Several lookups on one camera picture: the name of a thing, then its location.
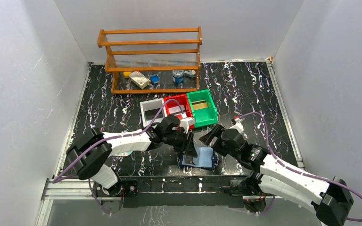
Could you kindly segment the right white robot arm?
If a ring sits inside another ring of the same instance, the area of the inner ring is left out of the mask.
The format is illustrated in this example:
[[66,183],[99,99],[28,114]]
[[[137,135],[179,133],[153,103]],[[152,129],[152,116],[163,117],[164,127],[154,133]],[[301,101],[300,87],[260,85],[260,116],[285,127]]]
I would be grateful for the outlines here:
[[272,156],[267,148],[248,143],[241,132],[240,122],[226,129],[217,124],[199,140],[222,155],[230,155],[241,166],[250,170],[245,180],[231,180],[224,191],[231,195],[259,195],[261,193],[280,196],[313,213],[328,226],[342,226],[354,203],[350,192],[337,186],[345,181],[334,178],[326,182],[306,171]]

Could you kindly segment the white plastic bin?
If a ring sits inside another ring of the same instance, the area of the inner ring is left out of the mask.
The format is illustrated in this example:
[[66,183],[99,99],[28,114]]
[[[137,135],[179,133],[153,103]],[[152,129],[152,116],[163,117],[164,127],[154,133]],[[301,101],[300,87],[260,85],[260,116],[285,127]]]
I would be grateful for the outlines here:
[[163,98],[140,102],[143,127],[146,127],[152,122],[154,116],[164,103]]

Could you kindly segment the red plastic bin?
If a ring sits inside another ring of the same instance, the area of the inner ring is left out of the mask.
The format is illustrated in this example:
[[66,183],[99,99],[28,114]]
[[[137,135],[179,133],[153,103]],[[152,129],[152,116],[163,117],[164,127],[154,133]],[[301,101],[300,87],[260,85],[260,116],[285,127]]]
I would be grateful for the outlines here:
[[175,96],[164,97],[165,102],[170,99],[176,100],[180,104],[181,108],[179,108],[179,106],[176,102],[170,101],[165,106],[165,111],[166,111],[167,115],[173,114],[173,115],[177,116],[180,120],[182,120],[184,118],[195,119],[193,116],[190,104],[189,104],[187,94],[179,94],[179,95],[175,95]]

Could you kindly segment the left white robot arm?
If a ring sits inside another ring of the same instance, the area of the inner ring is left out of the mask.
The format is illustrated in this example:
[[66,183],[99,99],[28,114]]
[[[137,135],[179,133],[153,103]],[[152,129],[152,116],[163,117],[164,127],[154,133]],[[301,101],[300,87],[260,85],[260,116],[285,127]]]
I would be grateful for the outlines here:
[[171,146],[177,153],[197,157],[193,142],[195,119],[170,114],[160,122],[154,122],[144,129],[133,132],[104,134],[92,128],[67,151],[66,156],[80,180],[90,179],[105,194],[118,196],[127,193],[131,184],[121,180],[117,172],[105,164],[114,155],[128,152],[144,152]]

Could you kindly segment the blue toothbrush blister pack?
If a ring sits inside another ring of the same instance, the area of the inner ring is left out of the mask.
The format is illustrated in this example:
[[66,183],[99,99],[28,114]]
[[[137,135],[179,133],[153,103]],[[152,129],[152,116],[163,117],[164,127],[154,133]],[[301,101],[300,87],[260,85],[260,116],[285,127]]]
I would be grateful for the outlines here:
[[132,151],[126,152],[126,153],[120,153],[119,156],[126,157],[132,154]]

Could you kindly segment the green plastic bin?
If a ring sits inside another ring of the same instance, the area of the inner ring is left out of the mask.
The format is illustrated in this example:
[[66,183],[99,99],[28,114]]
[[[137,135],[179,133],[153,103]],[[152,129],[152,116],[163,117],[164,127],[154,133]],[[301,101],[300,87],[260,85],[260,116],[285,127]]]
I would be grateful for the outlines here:
[[[187,97],[195,118],[195,128],[211,126],[218,123],[218,111],[208,89],[189,92],[187,93]],[[208,108],[194,111],[192,103],[196,101],[206,101],[208,103]]]

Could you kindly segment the wooden shelf rack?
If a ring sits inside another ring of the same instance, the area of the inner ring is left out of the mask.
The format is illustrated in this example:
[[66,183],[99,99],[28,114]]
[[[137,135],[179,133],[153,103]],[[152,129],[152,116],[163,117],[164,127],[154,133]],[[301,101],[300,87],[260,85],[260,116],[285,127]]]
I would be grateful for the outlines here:
[[[186,93],[199,90],[202,28],[161,28],[99,31],[97,45],[105,48],[105,71],[111,73],[112,94]],[[124,72],[164,72],[193,70],[194,88],[119,89]]]

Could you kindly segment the navy blue card holder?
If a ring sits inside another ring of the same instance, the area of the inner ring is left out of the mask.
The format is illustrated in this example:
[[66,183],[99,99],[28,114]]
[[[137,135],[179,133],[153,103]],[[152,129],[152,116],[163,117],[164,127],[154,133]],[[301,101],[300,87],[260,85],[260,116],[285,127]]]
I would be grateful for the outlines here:
[[210,147],[197,147],[197,157],[183,155],[180,165],[213,170],[218,163],[217,153]]

